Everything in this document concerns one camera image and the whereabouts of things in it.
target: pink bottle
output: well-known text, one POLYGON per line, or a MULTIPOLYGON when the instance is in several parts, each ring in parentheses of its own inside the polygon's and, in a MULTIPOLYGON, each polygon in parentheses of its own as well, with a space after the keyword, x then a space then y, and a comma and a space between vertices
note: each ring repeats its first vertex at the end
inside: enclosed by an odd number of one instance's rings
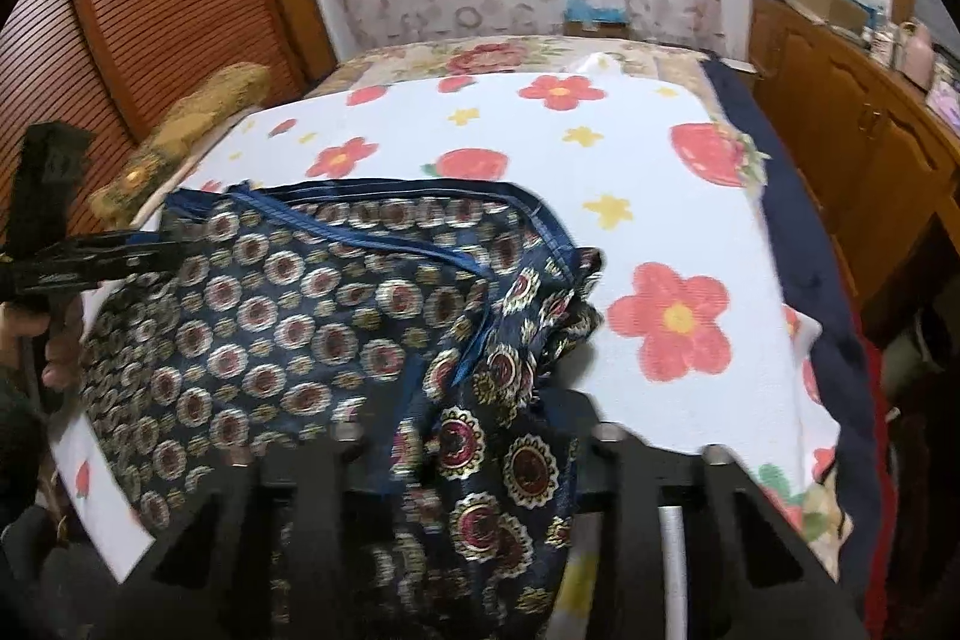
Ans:
POLYGON ((923 90, 930 89, 930 79, 933 77, 933 47, 930 44, 930 31, 923 23, 917 23, 917 32, 904 47, 901 71, 907 79, 923 90))

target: yellow star print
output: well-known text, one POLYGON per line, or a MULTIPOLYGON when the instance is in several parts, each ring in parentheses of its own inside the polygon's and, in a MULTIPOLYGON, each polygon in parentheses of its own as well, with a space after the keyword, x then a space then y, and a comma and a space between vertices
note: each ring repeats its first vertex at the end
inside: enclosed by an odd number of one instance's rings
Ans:
POLYGON ((479 116, 480 110, 474 107, 472 109, 458 109, 447 119, 457 125, 467 125, 469 121, 475 121, 479 116))
POLYGON ((600 228, 605 231, 616 228, 621 220, 634 219, 634 214, 630 211, 630 201, 618 199, 611 194, 603 194, 597 201, 584 202, 584 208, 600 215, 600 228))
POLYGON ((563 136, 564 142, 579 142, 584 148, 592 148, 598 139, 603 139, 603 134, 598 134, 585 125, 568 128, 566 129, 566 134, 563 136))

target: blue patterned cloth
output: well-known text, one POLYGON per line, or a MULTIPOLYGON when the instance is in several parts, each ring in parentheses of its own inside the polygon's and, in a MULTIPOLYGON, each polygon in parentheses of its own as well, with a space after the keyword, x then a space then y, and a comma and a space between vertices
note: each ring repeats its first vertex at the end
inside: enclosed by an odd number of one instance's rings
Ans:
POLYGON ((536 388, 599 322, 599 251, 526 191, 459 180, 177 191, 164 223, 192 242, 179 274, 128 280, 85 356, 93 428, 144 524, 167 527, 222 452, 262 456, 370 405, 392 416, 368 480, 394 533, 363 550, 366 634, 535 634, 563 577, 577 449, 536 388))

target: navy blanket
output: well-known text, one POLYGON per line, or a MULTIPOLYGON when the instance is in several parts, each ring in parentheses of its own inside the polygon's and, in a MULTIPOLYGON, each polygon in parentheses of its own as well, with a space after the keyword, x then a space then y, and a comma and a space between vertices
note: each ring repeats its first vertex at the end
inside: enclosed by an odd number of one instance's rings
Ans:
POLYGON ((731 123, 770 156, 763 212, 784 300, 824 326, 811 359, 820 398, 840 424, 837 492, 841 506, 853 517, 853 534, 840 552, 840 584, 860 603, 870 581, 881 518, 866 356, 827 231, 784 144, 733 70, 717 60, 703 66, 731 123))

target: black tool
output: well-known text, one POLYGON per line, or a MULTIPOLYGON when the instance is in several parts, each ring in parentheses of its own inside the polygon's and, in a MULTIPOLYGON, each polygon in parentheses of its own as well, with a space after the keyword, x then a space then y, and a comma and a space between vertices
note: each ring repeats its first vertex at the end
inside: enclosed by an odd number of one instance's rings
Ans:
MULTIPOLYGON (((710 445, 699 456, 651 448, 598 423, 589 399, 571 390, 543 389, 539 403, 562 408, 568 425, 592 423, 578 472, 587 491, 578 496, 605 517, 587 638, 666 637, 659 509, 680 506, 690 640, 865 640, 847 595, 726 448, 710 445)), ((332 437, 272 446, 262 461, 242 459, 205 477, 202 493, 124 583, 117 620, 98 640, 165 638, 173 629, 186 640, 265 636, 272 538, 264 519, 278 501, 294 506, 289 636, 357 637, 363 617, 352 609, 344 540, 351 525, 384 520, 365 482, 349 482, 363 463, 360 431, 338 424, 332 437)))
MULTIPOLYGON (((62 325, 66 307, 82 290, 132 272, 174 271, 184 258, 176 242, 159 235, 111 232, 66 239, 67 214, 86 170, 86 148, 93 135, 61 121, 30 126, 24 134, 13 180, 4 260, 0 263, 0 302, 16 301, 49 313, 62 325)), ((49 330, 21 341, 21 363, 28 391, 40 413, 54 413, 62 394, 40 381, 49 330)))
POLYGON ((299 448, 270 448, 262 459, 229 452, 124 581, 93 640, 270 636, 270 519, 280 503, 293 509, 287 636, 352 640, 343 480, 364 444, 357 424, 342 423, 299 448))

